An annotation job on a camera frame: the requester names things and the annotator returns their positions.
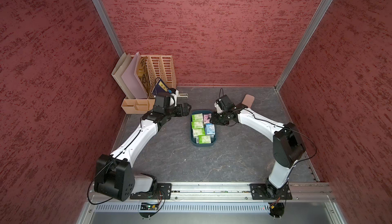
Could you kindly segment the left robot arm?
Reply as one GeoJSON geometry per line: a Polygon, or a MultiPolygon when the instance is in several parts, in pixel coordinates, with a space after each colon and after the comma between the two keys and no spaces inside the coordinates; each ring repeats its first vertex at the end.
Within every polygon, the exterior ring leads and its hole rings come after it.
{"type": "Polygon", "coordinates": [[[111,154],[99,157],[93,181],[95,192],[121,201],[137,193],[156,194],[156,178],[147,174],[135,175],[133,166],[147,143],[168,121],[189,115],[191,105],[178,104],[178,95],[179,91],[173,88],[158,93],[153,108],[140,118],[131,136],[111,154]]]}

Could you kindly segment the teal storage box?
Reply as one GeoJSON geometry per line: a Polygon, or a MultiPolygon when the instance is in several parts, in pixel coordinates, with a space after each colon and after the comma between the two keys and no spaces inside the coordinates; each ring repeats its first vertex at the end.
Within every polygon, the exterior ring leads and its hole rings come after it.
{"type": "MultiPolygon", "coordinates": [[[[211,113],[212,114],[212,111],[210,111],[210,110],[195,110],[192,112],[192,114],[197,114],[197,113],[202,113],[202,114],[211,113]]],[[[209,146],[213,146],[215,144],[215,142],[217,141],[216,126],[215,126],[215,135],[211,136],[211,141],[212,141],[211,144],[199,144],[199,137],[194,138],[192,130],[193,130],[192,125],[190,124],[190,140],[194,146],[209,147],[209,146]]]]}

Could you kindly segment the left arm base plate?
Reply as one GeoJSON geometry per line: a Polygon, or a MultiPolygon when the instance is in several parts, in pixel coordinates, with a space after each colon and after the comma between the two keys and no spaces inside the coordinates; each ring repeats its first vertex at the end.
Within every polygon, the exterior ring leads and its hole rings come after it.
{"type": "Polygon", "coordinates": [[[150,192],[138,192],[130,195],[130,199],[168,200],[172,194],[171,183],[157,183],[150,192]]]}

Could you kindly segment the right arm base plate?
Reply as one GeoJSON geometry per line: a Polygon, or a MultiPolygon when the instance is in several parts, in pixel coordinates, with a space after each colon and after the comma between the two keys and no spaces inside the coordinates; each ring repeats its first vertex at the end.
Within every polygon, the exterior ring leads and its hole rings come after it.
{"type": "Polygon", "coordinates": [[[281,188],[275,188],[272,184],[250,184],[250,192],[253,200],[292,200],[291,190],[287,184],[281,188]]]}

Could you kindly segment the pink tissue pack bottom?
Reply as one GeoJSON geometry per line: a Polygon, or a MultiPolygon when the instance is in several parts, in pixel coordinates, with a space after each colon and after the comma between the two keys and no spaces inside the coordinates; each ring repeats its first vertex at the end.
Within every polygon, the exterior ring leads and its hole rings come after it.
{"type": "Polygon", "coordinates": [[[211,117],[212,117],[211,113],[203,114],[203,122],[205,124],[211,123],[211,117]]]}

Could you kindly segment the green tissue pack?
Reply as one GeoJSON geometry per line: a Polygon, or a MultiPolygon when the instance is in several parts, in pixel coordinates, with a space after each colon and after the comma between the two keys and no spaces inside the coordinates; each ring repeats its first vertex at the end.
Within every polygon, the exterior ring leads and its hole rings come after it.
{"type": "Polygon", "coordinates": [[[205,136],[205,129],[204,128],[198,128],[198,129],[193,129],[193,137],[199,137],[199,136],[205,136]]]}
{"type": "Polygon", "coordinates": [[[201,135],[199,136],[199,144],[211,144],[211,136],[209,135],[201,135]]]}
{"type": "Polygon", "coordinates": [[[199,121],[192,121],[191,123],[192,129],[203,129],[204,128],[204,122],[202,120],[199,121]]]}
{"type": "Polygon", "coordinates": [[[192,114],[192,121],[204,121],[204,115],[202,113],[192,114]]]}

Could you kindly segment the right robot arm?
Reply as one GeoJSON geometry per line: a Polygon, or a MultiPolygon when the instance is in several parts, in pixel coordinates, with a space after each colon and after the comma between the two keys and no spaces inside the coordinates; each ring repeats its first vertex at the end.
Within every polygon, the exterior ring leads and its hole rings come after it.
{"type": "Polygon", "coordinates": [[[234,105],[231,102],[224,104],[219,101],[215,103],[215,108],[216,111],[211,117],[213,124],[228,125],[230,121],[235,121],[271,140],[275,163],[262,191],[269,198],[279,197],[293,167],[306,152],[297,127],[293,123],[283,124],[268,119],[242,103],[234,105]]]}

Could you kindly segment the blue tissue pack bottom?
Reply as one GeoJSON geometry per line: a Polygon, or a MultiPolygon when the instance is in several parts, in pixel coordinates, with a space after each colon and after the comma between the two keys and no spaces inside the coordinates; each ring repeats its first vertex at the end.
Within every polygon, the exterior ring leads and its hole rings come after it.
{"type": "Polygon", "coordinates": [[[214,136],[215,135],[215,125],[212,123],[205,124],[205,135],[214,136]]]}

